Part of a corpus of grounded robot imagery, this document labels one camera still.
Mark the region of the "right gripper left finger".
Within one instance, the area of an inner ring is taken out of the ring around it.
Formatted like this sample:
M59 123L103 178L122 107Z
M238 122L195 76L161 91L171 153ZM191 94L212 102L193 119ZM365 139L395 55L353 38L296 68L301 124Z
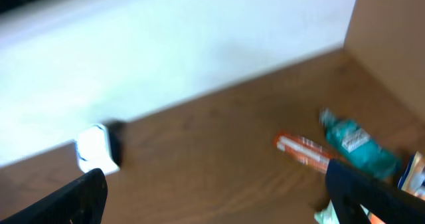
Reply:
M108 196L103 171L95 168L2 224L100 224Z

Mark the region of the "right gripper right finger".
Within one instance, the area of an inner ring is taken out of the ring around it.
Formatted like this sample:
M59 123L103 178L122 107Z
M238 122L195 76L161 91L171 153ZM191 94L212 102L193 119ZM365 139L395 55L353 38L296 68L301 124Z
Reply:
M368 209L385 223L423 223L424 201L338 160L329 162L325 185L340 223L369 223Z

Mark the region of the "mint green wipes pack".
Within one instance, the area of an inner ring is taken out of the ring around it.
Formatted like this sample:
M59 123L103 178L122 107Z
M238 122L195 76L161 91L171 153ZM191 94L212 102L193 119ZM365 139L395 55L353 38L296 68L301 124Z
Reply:
M316 212L314 214L314 219L319 224L340 224L332 201L329 202L326 208Z

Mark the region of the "small orange snack packet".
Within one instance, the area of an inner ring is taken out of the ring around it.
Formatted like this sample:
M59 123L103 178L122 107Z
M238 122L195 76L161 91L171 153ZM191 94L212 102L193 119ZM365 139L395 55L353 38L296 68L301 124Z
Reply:
M369 213L368 218L371 224L386 224L384 221L382 221L379 217L377 217L373 213Z

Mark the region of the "teal Listerine mouthwash bottle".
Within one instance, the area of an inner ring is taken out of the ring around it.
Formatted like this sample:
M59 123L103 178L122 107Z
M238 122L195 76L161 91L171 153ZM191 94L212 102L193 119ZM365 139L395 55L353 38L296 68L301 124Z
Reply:
M401 160L352 119L338 118L330 109L323 109L319 121L325 138L346 160L361 171L378 179L394 175Z

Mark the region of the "orange snack bar wrapper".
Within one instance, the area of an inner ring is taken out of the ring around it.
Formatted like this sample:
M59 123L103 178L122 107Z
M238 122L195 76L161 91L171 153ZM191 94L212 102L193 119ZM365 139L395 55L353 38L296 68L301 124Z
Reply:
M279 133L274 139L274 146L285 155L323 174L326 174L331 160L345 161L345 158L334 150L304 136L288 132Z

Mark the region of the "yellow chips bag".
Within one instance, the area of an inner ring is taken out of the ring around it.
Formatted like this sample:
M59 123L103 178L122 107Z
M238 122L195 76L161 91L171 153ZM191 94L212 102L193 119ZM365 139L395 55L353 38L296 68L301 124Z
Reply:
M420 152L411 157L397 188L424 200L424 156Z

